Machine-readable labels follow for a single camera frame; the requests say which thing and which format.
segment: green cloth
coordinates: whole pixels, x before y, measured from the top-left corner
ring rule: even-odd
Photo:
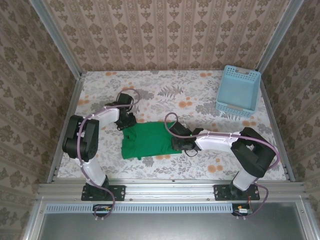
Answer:
[[[172,149],[171,138],[163,122],[137,123],[123,130],[122,157],[141,160],[141,157],[182,153]]]

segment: patterned wallpaper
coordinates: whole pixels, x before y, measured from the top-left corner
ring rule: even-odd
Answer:
[[[320,223],[320,1],[305,0],[262,77],[298,181]]]
[[[74,83],[29,1],[0,0],[0,239],[28,222]]]
[[[45,0],[83,71],[256,68],[289,0]]]

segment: floral tablecloth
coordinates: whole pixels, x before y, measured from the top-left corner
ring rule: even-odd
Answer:
[[[167,113],[175,112],[191,130],[201,127],[229,133],[251,127],[276,145],[261,93],[257,112],[251,118],[215,110],[222,75],[223,71],[214,70],[88,72],[75,114],[87,116],[115,101],[122,89],[134,88],[142,98],[132,109],[139,123],[163,121]],[[137,100],[136,93],[127,93]],[[232,153],[214,150],[200,151],[194,157],[182,153],[124,160],[122,139],[123,133],[114,123],[99,132],[96,158],[109,178],[231,180],[241,168]],[[64,154],[58,178],[81,177],[80,167]],[[285,180],[282,165],[268,171],[263,179]]]

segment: blue basket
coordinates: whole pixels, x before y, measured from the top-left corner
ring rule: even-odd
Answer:
[[[219,111],[250,117],[257,110],[261,73],[226,65],[216,99]]]

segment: black mounting plate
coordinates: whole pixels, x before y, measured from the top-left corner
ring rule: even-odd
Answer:
[[[83,186],[82,189],[82,195],[81,195],[81,201],[112,201],[112,197],[110,194],[107,194],[103,199],[101,196],[95,197],[91,194],[90,186],[86,184]],[[125,185],[109,185],[108,189],[113,193],[114,198],[116,201],[124,201],[126,196],[126,186]]]
[[[214,185],[213,191],[214,199],[216,201],[248,201],[248,196],[250,196],[251,201],[260,200],[258,187],[254,184],[251,184],[250,187],[239,197],[235,197],[231,194],[229,184]]]

